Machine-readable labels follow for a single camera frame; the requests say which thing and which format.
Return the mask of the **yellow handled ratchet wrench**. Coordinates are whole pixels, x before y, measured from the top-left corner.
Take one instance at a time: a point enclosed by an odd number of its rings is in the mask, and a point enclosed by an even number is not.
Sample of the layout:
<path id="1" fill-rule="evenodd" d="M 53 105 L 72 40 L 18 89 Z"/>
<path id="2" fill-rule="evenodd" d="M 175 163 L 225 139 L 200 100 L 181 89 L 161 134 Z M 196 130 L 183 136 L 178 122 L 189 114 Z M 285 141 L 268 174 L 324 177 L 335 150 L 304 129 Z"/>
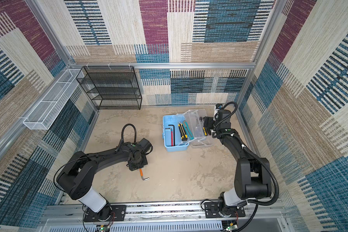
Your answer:
<path id="1" fill-rule="evenodd" d="M 207 131 L 206 131 L 206 128 L 205 128 L 204 118 L 203 118 L 203 117 L 200 117 L 199 120 L 200 120 L 201 125 L 202 125 L 202 129 L 203 129 L 204 136 L 208 136 Z"/>

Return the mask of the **yellow black utility knife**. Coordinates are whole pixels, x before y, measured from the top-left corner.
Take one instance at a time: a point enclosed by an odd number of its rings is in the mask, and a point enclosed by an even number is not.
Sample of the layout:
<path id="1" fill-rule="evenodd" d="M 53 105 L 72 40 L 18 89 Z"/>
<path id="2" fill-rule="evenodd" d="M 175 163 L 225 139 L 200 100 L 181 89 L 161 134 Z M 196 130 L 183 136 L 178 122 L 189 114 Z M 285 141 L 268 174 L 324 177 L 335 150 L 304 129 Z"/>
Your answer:
<path id="1" fill-rule="evenodd" d="M 179 131 L 180 131 L 181 140 L 182 141 L 187 141 L 188 140 L 188 136 L 187 136 L 187 133 L 185 131 L 184 125 L 182 123 L 179 123 L 178 127 L 179 127 Z"/>

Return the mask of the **light blue plastic toolbox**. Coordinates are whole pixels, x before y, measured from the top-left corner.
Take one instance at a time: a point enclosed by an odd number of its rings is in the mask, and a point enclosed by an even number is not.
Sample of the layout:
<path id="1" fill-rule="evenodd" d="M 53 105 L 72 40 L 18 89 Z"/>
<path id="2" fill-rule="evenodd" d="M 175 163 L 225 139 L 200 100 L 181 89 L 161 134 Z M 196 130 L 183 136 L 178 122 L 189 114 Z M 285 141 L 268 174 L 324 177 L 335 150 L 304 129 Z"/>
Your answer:
<path id="1" fill-rule="evenodd" d="M 163 117 L 164 146 L 168 152 L 193 148 L 207 148 L 213 145 L 210 135 L 205 132 L 205 109 L 188 110 L 183 114 L 166 115 Z"/>

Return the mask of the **teal utility knife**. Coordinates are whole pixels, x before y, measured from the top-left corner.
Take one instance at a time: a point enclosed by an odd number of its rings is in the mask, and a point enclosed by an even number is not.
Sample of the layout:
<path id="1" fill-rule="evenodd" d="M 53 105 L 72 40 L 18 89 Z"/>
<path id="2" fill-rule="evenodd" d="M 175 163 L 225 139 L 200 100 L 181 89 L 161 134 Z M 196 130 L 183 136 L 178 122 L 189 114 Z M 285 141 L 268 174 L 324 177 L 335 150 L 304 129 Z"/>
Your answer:
<path id="1" fill-rule="evenodd" d="M 194 136 L 189 128 L 189 125 L 187 123 L 186 120 L 183 121 L 183 125 L 184 125 L 184 128 L 185 128 L 185 131 L 187 133 L 187 136 L 188 136 L 188 140 L 193 140 L 194 139 Z"/>

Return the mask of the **red handled hex key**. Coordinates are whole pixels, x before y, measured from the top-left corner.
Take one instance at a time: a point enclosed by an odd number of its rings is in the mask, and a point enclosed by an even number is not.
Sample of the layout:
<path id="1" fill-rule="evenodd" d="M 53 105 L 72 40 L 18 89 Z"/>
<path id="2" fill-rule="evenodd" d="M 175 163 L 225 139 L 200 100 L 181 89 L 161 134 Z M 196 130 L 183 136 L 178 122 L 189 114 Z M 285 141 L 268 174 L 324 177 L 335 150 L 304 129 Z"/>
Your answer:
<path id="1" fill-rule="evenodd" d="M 174 142 L 174 132 L 173 132 L 173 129 L 172 128 L 168 128 L 166 129 L 166 136 L 167 136 L 167 146 L 168 147 L 172 147 L 175 145 L 175 142 Z"/>

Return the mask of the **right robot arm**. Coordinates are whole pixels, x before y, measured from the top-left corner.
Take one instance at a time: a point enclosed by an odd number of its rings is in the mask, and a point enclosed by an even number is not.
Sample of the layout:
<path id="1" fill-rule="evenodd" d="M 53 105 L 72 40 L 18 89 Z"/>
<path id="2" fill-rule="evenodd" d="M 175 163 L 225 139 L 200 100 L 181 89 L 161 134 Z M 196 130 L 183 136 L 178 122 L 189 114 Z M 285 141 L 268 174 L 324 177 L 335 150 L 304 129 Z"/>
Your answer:
<path id="1" fill-rule="evenodd" d="M 269 160 L 252 152 L 231 128 L 231 117 L 236 113 L 236 102 L 218 103 L 213 117 L 204 118 L 205 131 L 218 139 L 236 160 L 234 187 L 220 194 L 217 204 L 220 215 L 227 217 L 246 206 L 271 206 L 279 197 L 278 181 Z"/>

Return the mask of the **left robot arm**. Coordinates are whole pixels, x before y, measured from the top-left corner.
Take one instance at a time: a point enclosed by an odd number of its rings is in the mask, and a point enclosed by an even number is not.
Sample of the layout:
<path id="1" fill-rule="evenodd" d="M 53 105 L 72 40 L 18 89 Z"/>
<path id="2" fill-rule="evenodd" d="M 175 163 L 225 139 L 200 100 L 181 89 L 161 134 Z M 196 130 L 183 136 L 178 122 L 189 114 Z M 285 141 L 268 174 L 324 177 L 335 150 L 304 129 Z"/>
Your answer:
<path id="1" fill-rule="evenodd" d="M 153 145 L 145 138 L 140 141 L 136 138 L 135 126 L 126 124 L 117 147 L 98 153 L 78 151 L 56 171 L 55 186 L 87 207 L 84 219 L 104 222 L 118 217 L 116 210 L 92 183 L 96 173 L 115 164 L 126 162 L 130 171 L 140 170 L 148 164 L 147 155 L 153 151 Z"/>

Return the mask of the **long black hex key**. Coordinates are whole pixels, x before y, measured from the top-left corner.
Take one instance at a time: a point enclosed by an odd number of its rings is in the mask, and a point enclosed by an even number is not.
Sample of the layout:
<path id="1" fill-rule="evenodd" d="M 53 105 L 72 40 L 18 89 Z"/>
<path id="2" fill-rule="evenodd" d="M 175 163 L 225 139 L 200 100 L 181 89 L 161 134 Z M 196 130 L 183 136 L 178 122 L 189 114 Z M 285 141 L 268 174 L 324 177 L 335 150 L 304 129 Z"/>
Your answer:
<path id="1" fill-rule="evenodd" d="M 168 125 L 168 128 L 165 129 L 166 131 L 170 132 L 170 138 L 171 138 L 171 146 L 173 147 L 175 145 L 175 127 L 172 124 Z"/>

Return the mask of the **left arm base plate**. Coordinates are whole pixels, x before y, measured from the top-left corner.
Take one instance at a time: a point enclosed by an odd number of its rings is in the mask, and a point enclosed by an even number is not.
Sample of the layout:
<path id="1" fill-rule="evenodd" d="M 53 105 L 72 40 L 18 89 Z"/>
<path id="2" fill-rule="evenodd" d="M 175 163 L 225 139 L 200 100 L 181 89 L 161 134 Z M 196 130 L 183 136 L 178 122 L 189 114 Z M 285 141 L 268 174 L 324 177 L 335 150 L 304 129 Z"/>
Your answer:
<path id="1" fill-rule="evenodd" d="M 126 214 L 126 205 L 109 205 L 107 204 L 100 212 L 96 213 L 91 209 L 87 209 L 83 217 L 84 222 L 115 222 L 123 221 Z"/>

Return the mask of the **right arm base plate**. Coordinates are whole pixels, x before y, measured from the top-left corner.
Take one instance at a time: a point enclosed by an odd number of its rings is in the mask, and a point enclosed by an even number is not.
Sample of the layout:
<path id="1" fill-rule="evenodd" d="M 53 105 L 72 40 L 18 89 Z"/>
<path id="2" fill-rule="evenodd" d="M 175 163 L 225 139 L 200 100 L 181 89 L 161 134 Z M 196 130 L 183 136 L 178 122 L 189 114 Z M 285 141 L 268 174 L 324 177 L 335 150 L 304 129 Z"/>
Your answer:
<path id="1" fill-rule="evenodd" d="M 236 206 L 223 206 L 218 202 L 203 201 L 200 207 L 205 211 L 206 218 L 241 218 L 245 217 L 245 211 Z"/>

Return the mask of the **orange handled hex key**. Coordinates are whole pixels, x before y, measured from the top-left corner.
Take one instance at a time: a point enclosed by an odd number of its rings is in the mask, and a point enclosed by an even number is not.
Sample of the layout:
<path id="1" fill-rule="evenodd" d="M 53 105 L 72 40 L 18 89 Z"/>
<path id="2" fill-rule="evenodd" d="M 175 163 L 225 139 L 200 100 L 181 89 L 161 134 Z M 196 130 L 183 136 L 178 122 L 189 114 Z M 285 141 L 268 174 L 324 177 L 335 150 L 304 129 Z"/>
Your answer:
<path id="1" fill-rule="evenodd" d="M 140 176 L 141 176 L 141 179 L 142 179 L 143 181 L 150 180 L 150 178 L 149 178 L 149 177 L 144 177 L 144 174 L 143 174 L 143 170 L 142 170 L 142 169 L 139 169 L 139 171 L 140 171 Z"/>

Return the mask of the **small clear handled screwdriver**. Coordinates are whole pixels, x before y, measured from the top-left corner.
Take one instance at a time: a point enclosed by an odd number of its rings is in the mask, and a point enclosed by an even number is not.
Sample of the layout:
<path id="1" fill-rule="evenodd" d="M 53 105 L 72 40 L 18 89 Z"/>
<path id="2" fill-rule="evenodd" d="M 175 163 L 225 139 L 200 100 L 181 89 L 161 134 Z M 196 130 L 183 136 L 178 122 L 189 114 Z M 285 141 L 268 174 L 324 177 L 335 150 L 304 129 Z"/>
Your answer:
<path id="1" fill-rule="evenodd" d="M 195 119 L 196 119 L 196 123 L 195 123 L 195 127 L 194 127 L 195 136 L 200 137 L 202 134 L 202 132 L 201 132 L 202 128 L 200 126 L 199 117 L 196 116 Z"/>

